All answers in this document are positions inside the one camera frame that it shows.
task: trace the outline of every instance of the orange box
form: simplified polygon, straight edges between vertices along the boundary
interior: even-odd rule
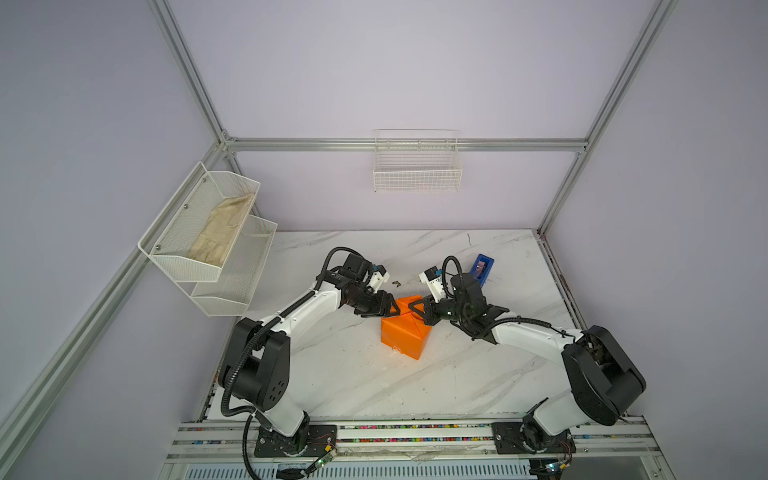
[[[409,303],[420,299],[420,295],[399,298],[395,302],[403,314],[382,318],[382,343],[417,360],[432,331],[431,326],[425,325],[424,320],[408,308]]]

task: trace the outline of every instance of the robotic arm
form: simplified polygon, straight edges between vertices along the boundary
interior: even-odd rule
[[[349,253],[346,261],[328,270],[331,257],[341,250]],[[449,262],[458,270],[450,285],[445,281]],[[549,359],[568,374],[570,389],[539,402],[523,418],[519,430],[510,434],[508,440],[521,452],[543,452],[570,427],[590,420],[613,425],[645,390],[642,375],[606,329],[558,329],[488,304],[480,283],[462,272],[455,257],[446,258],[441,270],[433,267],[419,277],[431,295],[411,303],[409,309],[426,325],[448,320],[472,340],[522,348]],[[230,336],[220,367],[222,414],[252,414],[260,422],[260,439],[270,440],[286,455],[302,455],[310,418],[286,394],[290,337],[307,331],[343,305],[363,317],[400,315],[393,296],[381,290],[388,278],[384,266],[374,265],[355,250],[337,247],[326,257],[316,282],[287,308],[258,322],[242,319]],[[261,349],[259,359],[253,353]],[[232,395],[251,405],[230,409]]]

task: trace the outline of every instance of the wall-mounted basket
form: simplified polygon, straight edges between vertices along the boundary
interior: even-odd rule
[[[456,130],[377,130],[376,192],[456,192],[462,182]]]
[[[198,168],[203,175],[184,204],[153,243],[148,230],[139,249],[206,315],[244,315],[277,224],[250,214],[259,182],[229,171],[208,171],[204,165]],[[216,230],[216,237],[202,237],[204,230],[209,234],[212,212],[223,202],[230,208],[224,212],[228,216],[221,222],[223,228]]]

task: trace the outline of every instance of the white marble table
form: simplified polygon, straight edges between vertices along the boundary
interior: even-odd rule
[[[337,246],[384,265],[391,275],[384,290],[396,298],[428,294],[418,275],[446,256],[469,270],[483,253],[495,260],[483,287],[489,303],[574,327],[530,230],[279,232],[247,316],[262,319],[288,305]],[[345,258],[337,253],[330,266]],[[568,387],[555,364],[472,342],[445,321],[432,329],[418,361],[383,345],[380,333],[380,319],[362,319],[351,308],[324,317],[291,339],[288,393],[313,419],[453,419],[512,416]],[[219,396],[208,418],[222,419],[218,410]]]

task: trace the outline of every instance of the white wall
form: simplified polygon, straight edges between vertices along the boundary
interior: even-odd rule
[[[238,137],[583,137],[653,0],[173,0]]]
[[[765,2],[681,0],[549,235],[680,480],[765,456],[767,46]]]
[[[375,193],[372,152],[240,152],[257,206],[279,230],[536,227],[570,152],[462,152],[458,193]]]
[[[3,420],[213,139],[144,0],[4,2],[0,65]],[[15,478],[97,478],[100,457],[119,459],[109,478],[157,474],[227,329],[158,275]]]

